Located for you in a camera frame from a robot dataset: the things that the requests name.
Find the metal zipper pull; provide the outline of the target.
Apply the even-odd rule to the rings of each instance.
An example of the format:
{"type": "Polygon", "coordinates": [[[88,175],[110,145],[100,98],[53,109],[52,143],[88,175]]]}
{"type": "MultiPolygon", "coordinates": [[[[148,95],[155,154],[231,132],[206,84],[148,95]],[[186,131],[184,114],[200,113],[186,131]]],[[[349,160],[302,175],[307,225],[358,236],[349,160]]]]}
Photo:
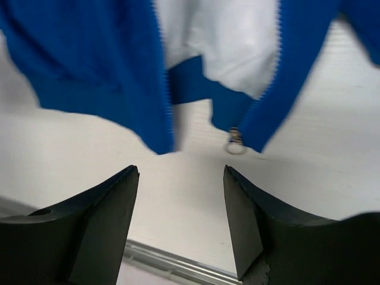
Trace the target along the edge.
{"type": "Polygon", "coordinates": [[[242,136],[236,127],[232,127],[229,130],[229,139],[224,145],[224,150],[234,156],[243,155],[247,149],[243,144],[242,136]]]}

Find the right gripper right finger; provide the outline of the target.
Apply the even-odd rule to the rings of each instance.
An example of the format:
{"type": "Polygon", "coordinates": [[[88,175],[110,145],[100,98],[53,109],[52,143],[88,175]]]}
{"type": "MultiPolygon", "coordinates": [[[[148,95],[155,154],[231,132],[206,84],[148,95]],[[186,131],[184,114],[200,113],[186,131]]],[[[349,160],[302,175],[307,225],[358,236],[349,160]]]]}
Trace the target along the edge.
{"type": "Polygon", "coordinates": [[[378,284],[379,214],[331,220],[263,191],[230,166],[224,200],[243,284],[378,284]]]}

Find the blue white red jacket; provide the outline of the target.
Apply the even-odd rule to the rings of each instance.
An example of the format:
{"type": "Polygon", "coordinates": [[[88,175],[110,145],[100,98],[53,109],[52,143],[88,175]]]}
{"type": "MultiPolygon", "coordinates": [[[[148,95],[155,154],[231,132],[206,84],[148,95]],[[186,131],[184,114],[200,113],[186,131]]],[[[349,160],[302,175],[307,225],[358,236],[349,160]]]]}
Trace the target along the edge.
{"type": "Polygon", "coordinates": [[[166,154],[174,105],[209,99],[212,124],[260,152],[338,15],[378,64],[378,1],[2,1],[1,31],[43,108],[108,119],[166,154]]]}

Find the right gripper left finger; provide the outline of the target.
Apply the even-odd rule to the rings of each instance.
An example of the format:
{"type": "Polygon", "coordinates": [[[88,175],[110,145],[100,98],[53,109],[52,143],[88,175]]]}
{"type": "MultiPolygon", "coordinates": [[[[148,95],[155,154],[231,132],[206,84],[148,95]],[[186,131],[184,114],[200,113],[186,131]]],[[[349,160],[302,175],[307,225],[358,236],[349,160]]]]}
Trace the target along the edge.
{"type": "Polygon", "coordinates": [[[137,197],[128,166],[26,216],[1,219],[2,284],[115,284],[137,197]]]}

